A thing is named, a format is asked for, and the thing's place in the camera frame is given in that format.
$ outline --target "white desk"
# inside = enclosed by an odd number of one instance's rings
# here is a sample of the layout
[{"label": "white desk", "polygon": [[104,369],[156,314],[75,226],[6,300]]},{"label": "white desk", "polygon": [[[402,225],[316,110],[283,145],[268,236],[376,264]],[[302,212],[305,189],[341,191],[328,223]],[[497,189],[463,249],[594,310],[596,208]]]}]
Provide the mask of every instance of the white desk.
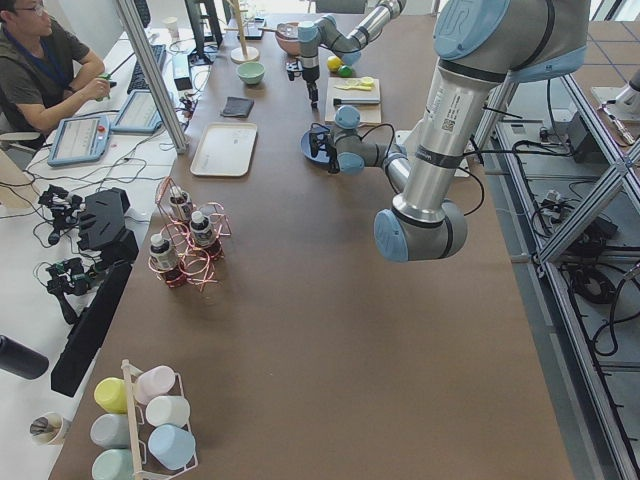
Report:
[{"label": "white desk", "polygon": [[[130,44],[124,37],[116,42],[105,58],[107,71],[113,70],[130,52]],[[165,72],[171,72],[170,59],[171,57],[167,55]],[[126,88],[134,64],[135,58],[131,58],[113,76],[113,80],[118,82],[118,85],[112,89],[111,99],[102,102],[89,102],[79,114],[117,110],[126,99]],[[177,104],[177,92],[173,93]],[[46,190],[51,183],[73,191],[83,198],[94,193],[96,188],[95,185],[87,185],[86,181],[100,181],[107,174],[112,178],[135,177],[142,166],[142,161],[138,159],[147,162],[147,166],[139,173],[140,177],[161,179],[169,174],[176,159],[175,149],[166,132],[141,144],[136,149],[135,158],[132,160],[128,162],[121,160],[121,157],[128,154],[136,144],[146,138],[147,136],[112,135],[107,151],[98,162],[64,168],[49,167],[46,163],[49,152],[48,149],[43,149],[34,157],[28,170],[46,178],[70,177],[50,181],[38,180],[36,186],[41,192]],[[100,168],[105,166],[113,166],[113,168]],[[87,176],[86,181],[75,180],[84,176]],[[126,215],[133,215],[137,220],[145,220],[149,219],[155,210],[154,196],[157,184],[158,181],[138,179],[132,183],[106,181],[104,187],[124,189],[132,209]],[[28,210],[7,210],[0,206],[0,216],[3,217],[28,212]],[[51,369],[66,345],[71,327],[62,318],[55,297],[49,295],[46,288],[34,278],[33,270],[40,262],[52,263],[77,256],[78,237],[77,231],[74,230],[69,236],[64,236],[58,245],[43,248],[32,234],[33,228],[41,222],[42,219],[33,213],[24,217],[0,220],[2,236],[0,259],[3,266],[0,271],[0,282],[3,285],[2,303],[4,307],[0,333],[42,353],[50,363],[49,370],[36,380],[25,380],[0,370],[0,425],[2,425],[0,443],[3,445],[3,448],[0,449],[0,465],[3,467],[3,478],[40,480],[48,477],[61,447],[36,446],[30,438],[29,425],[35,418],[49,411],[58,412],[72,420],[89,376],[85,375],[85,380],[74,398],[68,398],[51,390]],[[140,245],[148,224],[127,219],[127,227],[134,231],[138,245]],[[49,232],[50,227],[47,225],[36,229],[36,233],[45,244]],[[41,268],[39,278],[46,283],[47,277],[47,272]],[[68,296],[67,298],[76,307],[76,311],[80,311],[82,307],[91,302],[93,294],[82,297]]]}]

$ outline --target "tablet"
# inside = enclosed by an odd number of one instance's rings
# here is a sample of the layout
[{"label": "tablet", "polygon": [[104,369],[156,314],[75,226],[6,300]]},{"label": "tablet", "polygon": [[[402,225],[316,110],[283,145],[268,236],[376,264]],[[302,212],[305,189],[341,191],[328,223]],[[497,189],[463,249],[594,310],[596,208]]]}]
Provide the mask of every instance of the tablet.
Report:
[{"label": "tablet", "polygon": [[106,115],[72,117],[60,121],[47,163],[52,167],[100,159],[109,141]]},{"label": "tablet", "polygon": [[151,134],[162,124],[149,90],[132,90],[111,125],[116,133]]}]

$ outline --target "white cup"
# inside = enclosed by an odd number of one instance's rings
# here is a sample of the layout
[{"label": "white cup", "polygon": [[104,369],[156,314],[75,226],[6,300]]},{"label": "white cup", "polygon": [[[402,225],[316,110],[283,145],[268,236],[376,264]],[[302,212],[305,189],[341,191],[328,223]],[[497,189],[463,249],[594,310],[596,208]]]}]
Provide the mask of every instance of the white cup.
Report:
[{"label": "white cup", "polygon": [[51,427],[50,432],[32,435],[31,439],[37,445],[60,445],[64,442],[64,437],[71,426],[71,420],[67,420],[59,413],[47,412],[42,417],[46,418]]},{"label": "white cup", "polygon": [[170,423],[184,427],[189,420],[191,407],[186,398],[173,395],[161,395],[147,405],[147,421],[154,427]]},{"label": "white cup", "polygon": [[178,18],[177,17],[167,17],[162,20],[162,23],[169,30],[169,35],[171,35],[171,40],[179,40],[180,32],[178,31]]}]

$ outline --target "pastel cup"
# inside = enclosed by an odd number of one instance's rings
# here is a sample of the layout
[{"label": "pastel cup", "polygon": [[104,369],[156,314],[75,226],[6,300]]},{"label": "pastel cup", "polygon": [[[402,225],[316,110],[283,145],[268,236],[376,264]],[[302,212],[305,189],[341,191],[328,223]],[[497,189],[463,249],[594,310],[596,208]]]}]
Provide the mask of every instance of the pastel cup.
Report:
[{"label": "pastel cup", "polygon": [[189,421],[191,406],[186,398],[173,395],[161,395],[149,402],[146,409],[147,421],[154,427],[170,423],[184,427]]},{"label": "pastel cup", "polygon": [[91,426],[91,441],[104,448],[129,448],[129,420],[126,415],[105,413]]},{"label": "pastel cup", "polygon": [[149,435],[149,451],[169,470],[179,470],[195,455],[196,440],[187,430],[161,425]]},{"label": "pastel cup", "polygon": [[133,457],[131,450],[112,448],[102,452],[91,468],[93,480],[131,480]]},{"label": "pastel cup", "polygon": [[102,380],[93,392],[93,398],[107,413],[127,413],[124,380],[109,377]]},{"label": "pastel cup", "polygon": [[164,395],[176,383],[176,374],[171,367],[160,365],[144,372],[133,386],[133,394],[138,403],[147,405],[151,400]]}]

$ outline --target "monitor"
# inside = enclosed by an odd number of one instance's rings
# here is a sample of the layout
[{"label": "monitor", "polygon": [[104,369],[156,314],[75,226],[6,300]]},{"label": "monitor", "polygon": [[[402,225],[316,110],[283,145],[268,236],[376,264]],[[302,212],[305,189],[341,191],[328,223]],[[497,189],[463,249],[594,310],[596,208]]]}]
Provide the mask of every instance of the monitor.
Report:
[{"label": "monitor", "polygon": [[[218,47],[222,43],[222,31],[213,0],[184,0],[184,4],[196,42],[196,48],[189,54],[189,64],[211,65],[215,59],[217,48],[207,46],[205,42],[211,42],[215,39]],[[209,35],[205,33],[205,21],[209,26]]]}]

